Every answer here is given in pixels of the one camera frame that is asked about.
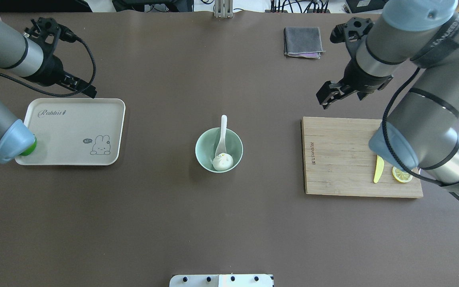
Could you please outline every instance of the beige tray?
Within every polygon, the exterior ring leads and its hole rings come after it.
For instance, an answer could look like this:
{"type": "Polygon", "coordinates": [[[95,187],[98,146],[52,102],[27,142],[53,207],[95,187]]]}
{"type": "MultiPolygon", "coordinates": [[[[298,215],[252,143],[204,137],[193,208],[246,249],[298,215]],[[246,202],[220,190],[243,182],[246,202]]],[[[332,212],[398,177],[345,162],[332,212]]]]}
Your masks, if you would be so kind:
{"type": "Polygon", "coordinates": [[[38,98],[24,125],[37,138],[20,165],[110,165],[120,154],[125,104],[118,98],[38,98]]]}

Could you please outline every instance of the rabbit cartoon print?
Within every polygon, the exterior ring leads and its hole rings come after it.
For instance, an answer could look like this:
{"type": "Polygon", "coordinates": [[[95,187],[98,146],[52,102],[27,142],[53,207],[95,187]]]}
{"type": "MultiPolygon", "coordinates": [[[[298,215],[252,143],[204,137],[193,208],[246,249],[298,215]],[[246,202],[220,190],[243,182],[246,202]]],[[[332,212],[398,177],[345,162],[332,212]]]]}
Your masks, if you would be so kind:
{"type": "Polygon", "coordinates": [[[90,152],[91,155],[109,155],[111,154],[111,142],[109,136],[98,135],[95,138],[95,144],[90,152]]]}

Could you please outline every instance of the wooden cutting board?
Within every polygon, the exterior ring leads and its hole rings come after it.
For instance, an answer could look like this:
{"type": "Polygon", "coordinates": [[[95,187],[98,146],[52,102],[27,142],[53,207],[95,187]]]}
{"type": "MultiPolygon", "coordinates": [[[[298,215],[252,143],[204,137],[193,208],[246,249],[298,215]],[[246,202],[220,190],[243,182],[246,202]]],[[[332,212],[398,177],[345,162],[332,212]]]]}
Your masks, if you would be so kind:
{"type": "Polygon", "coordinates": [[[421,181],[400,183],[385,162],[378,183],[373,183],[377,155],[368,141],[380,120],[362,118],[302,119],[306,193],[316,195],[423,197],[421,181]]]}

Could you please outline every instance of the yellow knife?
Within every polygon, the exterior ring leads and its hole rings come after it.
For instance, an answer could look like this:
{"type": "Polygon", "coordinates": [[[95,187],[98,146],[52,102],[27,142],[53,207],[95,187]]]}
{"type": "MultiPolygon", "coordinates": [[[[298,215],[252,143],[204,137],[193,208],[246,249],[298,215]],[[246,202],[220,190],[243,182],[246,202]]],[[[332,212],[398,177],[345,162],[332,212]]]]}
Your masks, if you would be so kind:
{"type": "Polygon", "coordinates": [[[373,182],[378,183],[382,172],[384,171],[384,159],[381,156],[377,155],[377,166],[375,167],[375,176],[373,177],[373,182]]]}

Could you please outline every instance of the folded towel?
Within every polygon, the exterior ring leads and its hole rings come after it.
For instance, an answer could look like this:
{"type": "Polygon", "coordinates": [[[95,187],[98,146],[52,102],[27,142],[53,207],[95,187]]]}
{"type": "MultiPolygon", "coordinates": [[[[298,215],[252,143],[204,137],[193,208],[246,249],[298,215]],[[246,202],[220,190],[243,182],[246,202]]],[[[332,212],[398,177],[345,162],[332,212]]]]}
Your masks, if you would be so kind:
{"type": "Polygon", "coordinates": [[[284,54],[286,56],[320,59],[323,51],[319,27],[284,28],[284,54]]]}

